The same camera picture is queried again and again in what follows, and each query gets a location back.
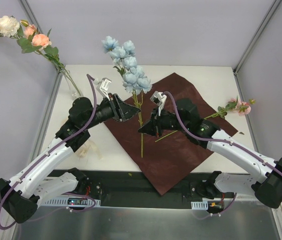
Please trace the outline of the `aluminium frame post right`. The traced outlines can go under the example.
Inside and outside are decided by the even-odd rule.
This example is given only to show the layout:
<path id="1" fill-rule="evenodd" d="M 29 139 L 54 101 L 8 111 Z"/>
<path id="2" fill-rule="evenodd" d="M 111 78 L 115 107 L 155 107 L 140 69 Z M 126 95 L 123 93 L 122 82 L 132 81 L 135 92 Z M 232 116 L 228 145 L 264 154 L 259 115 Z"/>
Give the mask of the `aluminium frame post right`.
<path id="1" fill-rule="evenodd" d="M 276 12 L 278 11 L 281 4 L 282 4 L 282 0 L 274 0 L 271 3 L 271 5 L 270 5 L 269 9 L 267 10 L 265 16 L 263 17 L 263 19 L 261 20 L 258 28 L 256 29 L 253 37 L 249 41 L 246 49 L 244 50 L 239 62 L 237 63 L 237 65 L 233 69 L 234 76 L 238 75 L 238 73 L 241 70 L 241 68 L 243 67 L 245 61 L 247 60 L 249 55 L 252 53 L 252 50 L 254 49 L 256 44 L 258 43 L 259 39 L 261 38 L 264 31 L 266 30 L 267 26 L 270 24 L 272 18 L 274 17 Z"/>

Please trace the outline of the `cream ribbon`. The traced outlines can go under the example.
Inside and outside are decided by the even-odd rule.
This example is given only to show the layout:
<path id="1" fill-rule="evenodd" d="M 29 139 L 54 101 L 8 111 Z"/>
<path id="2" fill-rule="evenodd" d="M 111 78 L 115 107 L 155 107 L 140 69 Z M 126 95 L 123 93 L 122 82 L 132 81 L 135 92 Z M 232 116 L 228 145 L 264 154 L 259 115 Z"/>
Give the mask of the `cream ribbon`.
<path id="1" fill-rule="evenodd" d="M 80 158 L 86 158 L 88 156 L 88 153 L 90 151 L 93 151 L 96 153 L 98 159 L 102 159 L 102 154 L 100 152 L 100 149 L 98 148 L 97 144 L 93 142 L 92 140 L 87 140 L 77 151 L 76 155 Z"/>

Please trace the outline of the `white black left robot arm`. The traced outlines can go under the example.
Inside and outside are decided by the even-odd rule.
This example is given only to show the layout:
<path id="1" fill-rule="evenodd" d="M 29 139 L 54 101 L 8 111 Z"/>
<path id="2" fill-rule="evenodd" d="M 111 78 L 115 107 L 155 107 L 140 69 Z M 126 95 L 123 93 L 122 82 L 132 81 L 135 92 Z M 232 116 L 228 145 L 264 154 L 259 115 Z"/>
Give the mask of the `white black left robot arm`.
<path id="1" fill-rule="evenodd" d="M 109 94 L 101 104 L 92 104 L 86 97 L 76 99 L 68 120 L 48 147 L 9 180 L 0 178 L 0 208 L 21 224 L 54 197 L 65 193 L 86 194 L 87 176 L 75 167 L 53 180 L 44 179 L 90 138 L 90 128 L 108 119 L 125 122 L 139 112 L 139 108 L 124 102 L 117 94 Z"/>

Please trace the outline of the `clear glass flask vase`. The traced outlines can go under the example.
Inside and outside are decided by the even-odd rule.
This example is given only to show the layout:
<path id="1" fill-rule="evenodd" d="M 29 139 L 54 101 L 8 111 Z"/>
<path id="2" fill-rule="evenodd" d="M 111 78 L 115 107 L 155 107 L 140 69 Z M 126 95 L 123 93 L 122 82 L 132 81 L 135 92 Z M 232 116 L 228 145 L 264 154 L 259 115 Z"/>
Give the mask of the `clear glass flask vase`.
<path id="1" fill-rule="evenodd" d="M 72 76 L 70 75 L 70 72 L 65 69 L 63 75 L 67 81 L 72 99 L 75 100 L 77 98 L 83 97 L 82 91 L 79 89 L 79 87 L 74 82 Z"/>

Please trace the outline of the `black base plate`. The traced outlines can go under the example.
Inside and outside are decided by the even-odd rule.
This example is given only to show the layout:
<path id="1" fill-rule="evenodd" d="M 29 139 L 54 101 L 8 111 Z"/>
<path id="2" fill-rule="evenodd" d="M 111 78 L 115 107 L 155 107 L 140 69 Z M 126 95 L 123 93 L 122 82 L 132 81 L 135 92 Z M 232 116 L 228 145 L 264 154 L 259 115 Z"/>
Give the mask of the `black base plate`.
<path id="1" fill-rule="evenodd" d="M 235 194 L 253 196 L 260 183 L 250 174 L 191 173 L 166 193 L 159 193 L 141 172 L 53 170 L 36 183 L 30 197 L 38 207 L 61 195 L 66 207 L 190 209 L 193 203 Z"/>

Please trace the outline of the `peach rose flower stem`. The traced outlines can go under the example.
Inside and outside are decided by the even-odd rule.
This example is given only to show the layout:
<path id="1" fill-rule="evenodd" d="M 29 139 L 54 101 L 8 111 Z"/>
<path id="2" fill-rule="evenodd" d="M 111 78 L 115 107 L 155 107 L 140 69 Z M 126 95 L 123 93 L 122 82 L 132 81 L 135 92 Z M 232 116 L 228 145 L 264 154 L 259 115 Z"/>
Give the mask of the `peach rose flower stem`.
<path id="1" fill-rule="evenodd" d="M 70 72 L 66 70 L 65 65 L 60 61 L 58 48 L 52 46 L 49 38 L 51 30 L 49 30 L 48 34 L 43 34 L 39 32 L 34 24 L 29 24 L 26 20 L 21 20 L 20 24 L 21 26 L 17 30 L 17 44 L 21 47 L 21 52 L 23 54 L 35 53 L 51 62 L 57 72 L 65 77 L 72 98 L 82 97 L 81 90 L 74 82 Z"/>

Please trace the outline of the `aluminium frame post left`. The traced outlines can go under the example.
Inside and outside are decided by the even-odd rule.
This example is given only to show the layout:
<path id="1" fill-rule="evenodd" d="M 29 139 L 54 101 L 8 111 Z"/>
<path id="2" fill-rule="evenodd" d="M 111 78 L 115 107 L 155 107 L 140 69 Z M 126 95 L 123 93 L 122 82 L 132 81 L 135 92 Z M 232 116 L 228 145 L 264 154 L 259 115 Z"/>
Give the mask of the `aluminium frame post left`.
<path id="1" fill-rule="evenodd" d="M 49 38 L 50 31 L 47 34 L 42 33 L 40 25 L 38 25 L 37 19 L 29 6 L 27 0 L 19 0 L 19 3 L 26 16 L 30 17 L 30 20 L 20 20 L 20 28 L 17 31 L 17 44 L 21 47 L 23 54 L 35 53 L 42 56 L 49 61 L 58 73 L 62 73 L 65 70 L 64 64 L 60 62 L 58 48 L 52 46 Z"/>

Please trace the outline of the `aluminium frame post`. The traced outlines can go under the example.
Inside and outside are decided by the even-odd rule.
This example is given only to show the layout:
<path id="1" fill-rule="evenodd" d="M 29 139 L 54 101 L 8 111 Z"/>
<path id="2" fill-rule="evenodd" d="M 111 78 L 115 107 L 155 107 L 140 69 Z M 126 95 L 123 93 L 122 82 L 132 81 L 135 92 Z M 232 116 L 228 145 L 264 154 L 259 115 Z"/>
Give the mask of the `aluminium frame post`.
<path id="1" fill-rule="evenodd" d="M 64 64 L 60 62 L 58 48 L 52 46 L 49 38 L 50 31 L 47 34 L 42 33 L 40 25 L 38 25 L 37 19 L 29 6 L 27 0 L 19 0 L 19 3 L 26 16 L 30 17 L 30 20 L 20 20 L 20 28 L 17 31 L 17 44 L 21 47 L 23 54 L 35 53 L 42 56 L 49 61 L 58 73 L 62 73 L 65 70 Z"/>
<path id="2" fill-rule="evenodd" d="M 261 38 L 264 31 L 266 30 L 267 26 L 270 24 L 272 18 L 274 17 L 276 12 L 278 11 L 281 4 L 282 4 L 282 0 L 274 0 L 271 3 L 271 5 L 270 5 L 269 9 L 267 10 L 265 16 L 263 17 L 263 19 L 261 20 L 258 28 L 256 29 L 253 37 L 249 41 L 246 49 L 244 50 L 239 62 L 237 63 L 237 65 L 233 69 L 234 76 L 238 75 L 238 73 L 241 70 L 241 68 L 243 67 L 245 61 L 247 60 L 249 55 L 252 53 L 252 50 L 254 49 L 256 44 L 258 43 L 259 39 Z"/>

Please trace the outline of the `pink blossom flower stem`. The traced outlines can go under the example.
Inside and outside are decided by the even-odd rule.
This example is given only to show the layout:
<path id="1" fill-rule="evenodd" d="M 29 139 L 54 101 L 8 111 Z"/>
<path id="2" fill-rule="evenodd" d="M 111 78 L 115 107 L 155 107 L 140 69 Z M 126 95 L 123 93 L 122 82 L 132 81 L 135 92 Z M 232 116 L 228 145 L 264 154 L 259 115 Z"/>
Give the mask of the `pink blossom flower stem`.
<path id="1" fill-rule="evenodd" d="M 165 103 L 165 99 L 163 100 L 158 100 L 158 98 L 156 98 L 154 100 L 154 103 L 159 107 L 159 113 L 162 113 L 162 109 L 164 107 L 164 103 Z M 239 116 L 245 116 L 245 115 L 248 115 L 251 111 L 251 105 L 255 104 L 256 100 L 255 99 L 250 99 L 249 102 L 245 102 L 245 101 L 240 101 L 238 100 L 238 97 L 236 98 L 232 98 L 230 99 L 228 102 L 227 102 L 227 105 L 225 107 L 222 107 L 222 106 L 219 106 L 218 107 L 218 111 L 214 114 L 211 114 L 207 117 L 205 117 L 204 119 L 207 120 L 207 119 L 214 119 L 214 118 L 217 118 L 217 117 L 220 117 L 222 119 L 225 119 L 225 116 L 228 114 L 228 113 L 237 113 Z M 166 136 L 164 137 L 161 137 L 159 138 L 157 141 L 175 133 L 175 131 L 173 131 L 172 133 L 169 133 L 167 134 Z M 154 136 L 161 136 L 162 134 L 161 133 L 158 133 L 158 131 L 155 129 L 155 133 L 154 133 Z"/>

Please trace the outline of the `blue hydrangea flower stem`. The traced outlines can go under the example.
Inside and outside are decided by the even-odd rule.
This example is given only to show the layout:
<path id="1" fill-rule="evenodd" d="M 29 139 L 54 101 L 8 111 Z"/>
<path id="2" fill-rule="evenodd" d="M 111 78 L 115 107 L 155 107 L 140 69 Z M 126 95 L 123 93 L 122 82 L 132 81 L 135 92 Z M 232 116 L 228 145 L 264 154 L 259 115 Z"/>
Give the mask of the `blue hydrangea flower stem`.
<path id="1" fill-rule="evenodd" d="M 106 36 L 101 42 L 104 52 L 112 59 L 113 68 L 122 77 L 123 87 L 126 92 L 132 94 L 134 105 L 141 109 L 144 94 L 152 89 L 152 84 L 143 68 L 137 63 L 134 43 L 128 40 L 120 45 L 118 40 L 111 36 Z"/>

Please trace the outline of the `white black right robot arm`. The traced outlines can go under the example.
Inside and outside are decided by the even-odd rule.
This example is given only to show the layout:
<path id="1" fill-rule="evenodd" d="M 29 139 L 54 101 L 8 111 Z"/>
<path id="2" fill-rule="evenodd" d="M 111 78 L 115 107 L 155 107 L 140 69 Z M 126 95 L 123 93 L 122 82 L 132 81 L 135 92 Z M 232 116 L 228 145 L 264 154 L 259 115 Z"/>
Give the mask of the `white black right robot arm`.
<path id="1" fill-rule="evenodd" d="M 244 169 L 247 174 L 214 171 L 195 191 L 203 198 L 214 199 L 221 193 L 255 196 L 264 205 L 276 209 L 282 203 L 282 158 L 274 160 L 235 141 L 216 124 L 200 117 L 198 108 L 188 98 L 173 101 L 174 112 L 164 109 L 166 95 L 156 92 L 156 104 L 150 119 L 138 130 L 160 137 L 164 130 L 182 131 L 195 145 L 218 153 Z"/>

